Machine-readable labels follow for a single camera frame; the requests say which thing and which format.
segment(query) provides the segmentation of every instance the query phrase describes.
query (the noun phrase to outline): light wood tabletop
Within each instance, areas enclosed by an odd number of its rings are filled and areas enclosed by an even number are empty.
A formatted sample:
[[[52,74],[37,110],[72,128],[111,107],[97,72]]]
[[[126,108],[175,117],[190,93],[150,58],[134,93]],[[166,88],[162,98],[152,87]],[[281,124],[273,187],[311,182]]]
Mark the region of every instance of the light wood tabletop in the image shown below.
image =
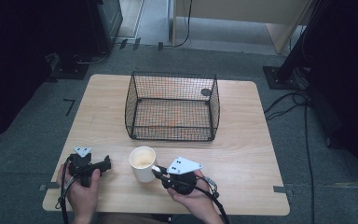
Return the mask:
[[[97,211],[186,214],[158,179],[138,182],[129,156],[140,146],[155,149],[158,164],[168,167],[176,156],[196,161],[218,186],[228,215],[285,216],[290,208],[269,136],[256,85],[218,80],[220,122],[212,142],[141,141],[129,138],[124,121],[130,76],[94,75],[89,81],[51,181],[74,147],[92,147],[92,162],[109,155],[112,169],[103,173]],[[44,209],[55,209],[58,189],[48,189]]]

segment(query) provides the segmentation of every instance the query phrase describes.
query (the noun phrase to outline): cup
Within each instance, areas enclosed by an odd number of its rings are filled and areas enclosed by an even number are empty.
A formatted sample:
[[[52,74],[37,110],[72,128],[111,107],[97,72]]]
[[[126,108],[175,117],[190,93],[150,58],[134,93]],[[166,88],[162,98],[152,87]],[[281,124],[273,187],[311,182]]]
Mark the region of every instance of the cup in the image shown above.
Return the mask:
[[[156,152],[151,147],[137,147],[130,154],[130,165],[139,182],[150,182],[155,179],[152,167],[158,165]]]

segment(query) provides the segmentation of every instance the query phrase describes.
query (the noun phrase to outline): black wire basket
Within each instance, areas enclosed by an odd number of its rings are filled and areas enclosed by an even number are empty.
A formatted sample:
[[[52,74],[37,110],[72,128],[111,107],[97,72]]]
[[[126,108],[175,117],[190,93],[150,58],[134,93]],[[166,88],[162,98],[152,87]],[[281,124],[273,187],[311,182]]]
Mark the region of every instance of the black wire basket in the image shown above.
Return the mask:
[[[125,110],[132,139],[213,141],[220,117],[217,78],[134,72]]]

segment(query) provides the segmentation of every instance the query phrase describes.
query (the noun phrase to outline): gray carpet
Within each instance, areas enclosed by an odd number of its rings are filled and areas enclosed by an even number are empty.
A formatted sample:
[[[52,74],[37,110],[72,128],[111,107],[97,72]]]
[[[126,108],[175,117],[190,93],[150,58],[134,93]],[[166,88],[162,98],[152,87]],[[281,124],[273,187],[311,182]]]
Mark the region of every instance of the gray carpet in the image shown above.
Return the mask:
[[[84,80],[44,83],[9,129],[0,135],[0,223],[62,223],[61,213],[42,208],[45,191],[84,90],[93,74],[129,75],[132,71],[213,73],[219,79],[256,83],[267,108],[290,91],[270,90],[262,66],[280,66],[283,56],[141,46],[114,49],[92,64]],[[66,116],[70,102],[76,100]],[[274,111],[293,105],[287,99]],[[358,160],[344,149],[331,149],[312,108],[308,109],[310,160],[314,178],[314,223],[358,223]],[[305,142],[304,108],[268,121],[291,212],[286,217],[232,216],[231,223],[311,223],[311,179]]]

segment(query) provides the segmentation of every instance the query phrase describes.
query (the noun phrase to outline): wooden desk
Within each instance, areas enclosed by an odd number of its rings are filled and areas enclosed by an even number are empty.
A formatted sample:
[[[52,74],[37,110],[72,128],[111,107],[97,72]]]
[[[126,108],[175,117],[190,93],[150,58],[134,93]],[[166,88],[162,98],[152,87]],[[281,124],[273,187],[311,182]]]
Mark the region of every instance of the wooden desk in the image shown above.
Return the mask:
[[[266,23],[276,51],[281,53],[297,26],[310,17],[311,3],[312,0],[194,0],[191,18]],[[176,17],[188,17],[189,6],[190,0],[173,0],[174,45]]]
[[[221,114],[214,141],[165,142],[128,137],[124,107],[130,78],[91,77],[52,181],[73,147],[92,147],[92,161],[102,161],[106,155],[112,160],[112,170],[101,178],[97,211],[188,213],[172,201],[159,180],[142,184],[135,179],[130,153],[136,147],[149,146],[156,150],[159,165],[168,167],[176,156],[203,164],[202,172],[217,183],[219,201],[229,215],[289,213],[286,194],[273,190],[273,186],[283,186],[282,178],[253,82],[218,80]],[[43,207],[60,211],[54,208],[59,194],[58,189],[49,189]]]

